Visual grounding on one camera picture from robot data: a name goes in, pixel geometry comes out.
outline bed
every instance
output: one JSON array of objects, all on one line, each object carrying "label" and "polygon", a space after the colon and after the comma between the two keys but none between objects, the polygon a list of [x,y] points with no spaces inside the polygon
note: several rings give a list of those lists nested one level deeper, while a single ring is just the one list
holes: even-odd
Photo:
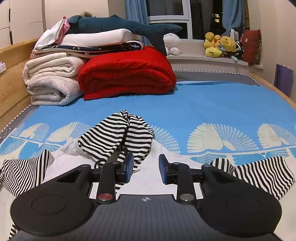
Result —
[{"label": "bed", "polygon": [[[219,157],[241,165],[273,156],[283,156],[296,167],[296,104],[257,75],[175,70],[177,85],[165,95],[77,99],[63,107],[36,108],[21,78],[36,41],[0,51],[8,69],[0,74],[0,164],[4,159],[38,157],[45,149],[55,151],[112,113],[127,110],[143,117],[158,143],[197,168]],[[13,53],[18,56],[11,60]],[[283,241],[296,240],[295,199],[294,185],[280,200],[283,215],[275,233]],[[0,240],[7,239],[11,228],[13,200],[0,187]]]}]

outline blue bed sheet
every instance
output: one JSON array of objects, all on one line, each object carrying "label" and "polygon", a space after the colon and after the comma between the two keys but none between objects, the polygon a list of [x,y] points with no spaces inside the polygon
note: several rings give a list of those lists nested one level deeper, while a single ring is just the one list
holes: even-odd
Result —
[{"label": "blue bed sheet", "polygon": [[78,138],[112,113],[142,116],[168,150],[236,165],[296,156],[296,112],[265,87],[228,82],[180,84],[165,95],[128,95],[40,106],[0,146],[3,158],[30,158]]}]

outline wooden bed frame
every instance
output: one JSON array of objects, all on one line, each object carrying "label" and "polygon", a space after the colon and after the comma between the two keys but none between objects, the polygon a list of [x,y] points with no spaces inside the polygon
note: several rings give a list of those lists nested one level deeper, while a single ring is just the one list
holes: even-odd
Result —
[{"label": "wooden bed frame", "polygon": [[[0,131],[22,110],[31,104],[30,95],[22,79],[25,63],[38,38],[30,39],[0,50],[0,61],[6,64],[6,71],[0,74]],[[272,84],[256,74],[250,74],[266,88],[275,91],[294,110],[296,103]]]}]

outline red quilt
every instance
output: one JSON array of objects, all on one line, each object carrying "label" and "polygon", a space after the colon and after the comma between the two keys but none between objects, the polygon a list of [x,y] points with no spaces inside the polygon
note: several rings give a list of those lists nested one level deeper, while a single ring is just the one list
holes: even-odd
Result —
[{"label": "red quilt", "polygon": [[152,46],[92,58],[80,71],[84,100],[119,94],[162,94],[172,90],[176,76],[167,58]]}]

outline dark teal stuffed animal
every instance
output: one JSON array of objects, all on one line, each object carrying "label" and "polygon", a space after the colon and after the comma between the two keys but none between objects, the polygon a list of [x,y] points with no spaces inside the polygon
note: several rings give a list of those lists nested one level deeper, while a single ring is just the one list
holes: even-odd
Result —
[{"label": "dark teal stuffed animal", "polygon": [[163,36],[168,33],[176,33],[182,30],[182,27],[168,23],[158,23],[153,25],[143,25],[138,22],[128,21],[117,15],[108,18],[82,18],[75,15],[68,18],[70,29],[66,34],[94,34],[111,31],[119,28],[125,28],[132,33],[145,36],[150,43],[164,56],[167,55]]}]

